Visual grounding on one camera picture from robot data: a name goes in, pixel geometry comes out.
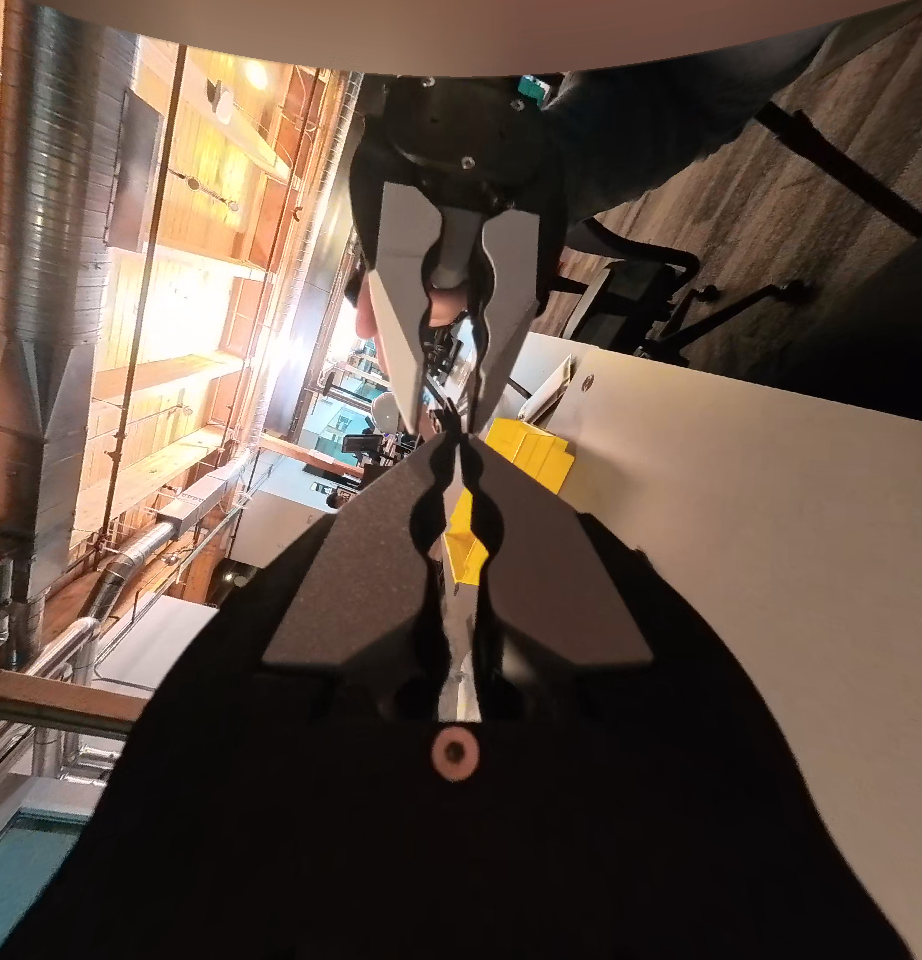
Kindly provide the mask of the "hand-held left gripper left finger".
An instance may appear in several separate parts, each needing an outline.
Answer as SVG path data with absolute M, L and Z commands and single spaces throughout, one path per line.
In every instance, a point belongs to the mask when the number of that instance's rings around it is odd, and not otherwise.
M 451 676 L 432 546 L 459 438 L 441 434 L 348 506 L 305 574 L 262 666 L 365 691 L 385 719 L 434 722 Z

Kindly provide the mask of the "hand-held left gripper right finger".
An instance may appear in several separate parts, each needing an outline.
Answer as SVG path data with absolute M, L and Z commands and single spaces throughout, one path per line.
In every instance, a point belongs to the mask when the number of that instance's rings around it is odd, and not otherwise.
M 577 716 L 586 681 L 648 667 L 655 651 L 581 513 L 480 438 L 459 452 L 488 551 L 473 636 L 480 719 Z

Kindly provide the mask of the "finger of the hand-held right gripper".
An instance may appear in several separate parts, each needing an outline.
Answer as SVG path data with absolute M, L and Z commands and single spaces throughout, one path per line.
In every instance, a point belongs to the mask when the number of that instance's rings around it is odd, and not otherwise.
M 482 278 L 470 288 L 477 293 L 470 434 L 480 434 L 490 422 L 538 314 L 538 250 L 540 215 L 535 211 L 507 209 L 482 226 Z
M 426 370 L 422 327 L 431 319 L 431 293 L 425 262 L 438 246 L 443 227 L 443 211 L 416 186 L 385 183 L 368 288 L 390 390 L 410 434 L 421 430 Z

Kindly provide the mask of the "person's right forearm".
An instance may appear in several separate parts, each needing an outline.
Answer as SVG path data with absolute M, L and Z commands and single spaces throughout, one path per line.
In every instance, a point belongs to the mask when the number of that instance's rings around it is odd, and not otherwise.
M 568 226 L 643 198 L 738 139 L 836 28 L 568 74 L 545 112 L 562 155 Z

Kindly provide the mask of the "person's right hand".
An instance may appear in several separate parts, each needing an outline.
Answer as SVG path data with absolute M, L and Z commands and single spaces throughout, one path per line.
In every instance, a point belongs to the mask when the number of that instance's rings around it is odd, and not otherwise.
M 469 283 L 451 289 L 431 288 L 431 325 L 451 325 L 469 307 Z M 363 281 L 357 306 L 357 334 L 374 340 L 378 334 L 376 310 L 368 279 Z

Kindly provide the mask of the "black office chair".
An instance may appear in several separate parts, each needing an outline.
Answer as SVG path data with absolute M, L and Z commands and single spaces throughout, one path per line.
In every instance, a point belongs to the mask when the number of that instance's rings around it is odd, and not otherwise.
M 555 281 L 555 291 L 579 295 L 562 338 L 672 365 L 691 365 L 684 350 L 747 310 L 766 300 L 803 306 L 817 293 L 815 286 L 803 279 L 766 283 L 688 325 L 693 306 L 715 303 L 723 295 L 715 283 L 695 283 L 703 269 L 699 255 L 627 237 L 597 218 L 574 226 L 567 248 L 607 257 L 607 265 L 592 281 L 564 276 Z

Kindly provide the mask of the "white folded sheet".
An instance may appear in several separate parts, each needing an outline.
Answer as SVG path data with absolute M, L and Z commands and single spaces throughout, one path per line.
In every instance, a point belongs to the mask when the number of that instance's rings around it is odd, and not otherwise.
M 543 385 L 526 397 L 517 413 L 517 420 L 535 426 L 547 418 L 571 388 L 574 379 L 574 368 L 574 354 L 568 354 L 564 362 L 556 365 L 555 371 L 543 382 Z

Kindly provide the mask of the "yellow plastic bin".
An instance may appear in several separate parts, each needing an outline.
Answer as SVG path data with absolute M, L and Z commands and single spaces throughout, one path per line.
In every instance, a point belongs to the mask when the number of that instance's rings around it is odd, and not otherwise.
M 561 494 L 577 459 L 564 438 L 515 418 L 496 418 L 485 442 L 553 494 Z M 473 494 L 460 487 L 445 531 L 452 577 L 466 585 L 480 583 L 488 560 L 488 550 L 473 531 L 473 506 Z

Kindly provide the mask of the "chrome pipe bundle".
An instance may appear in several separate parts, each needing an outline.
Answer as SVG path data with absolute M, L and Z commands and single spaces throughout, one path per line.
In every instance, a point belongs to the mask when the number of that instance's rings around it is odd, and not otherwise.
M 83 651 L 94 650 L 99 629 L 96 618 L 79 618 L 26 667 L 0 667 L 0 766 L 13 759 L 13 749 L 31 743 L 34 775 L 56 778 L 62 772 L 68 740 L 76 741 L 81 732 L 46 725 L 58 704 L 72 711 L 68 699 L 48 691 L 48 683 L 60 688 L 70 669 L 68 683 L 86 685 Z

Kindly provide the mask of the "small silver duct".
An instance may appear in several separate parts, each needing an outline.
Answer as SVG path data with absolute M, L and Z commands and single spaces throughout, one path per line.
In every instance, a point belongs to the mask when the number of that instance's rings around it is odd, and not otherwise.
M 120 593 L 137 579 L 137 575 L 155 560 L 155 556 L 181 536 L 189 533 L 215 509 L 234 485 L 238 485 L 253 453 L 243 450 L 233 461 L 206 474 L 167 507 L 156 511 L 156 522 L 149 530 L 137 533 L 110 560 L 88 593 L 81 618 L 107 622 Z

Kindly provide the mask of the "large silver spiral duct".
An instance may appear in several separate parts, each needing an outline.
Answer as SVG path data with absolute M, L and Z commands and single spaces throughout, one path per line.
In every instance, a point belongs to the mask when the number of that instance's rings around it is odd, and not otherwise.
M 0 84 L 0 560 L 11 600 L 65 574 L 138 39 L 7 2 Z

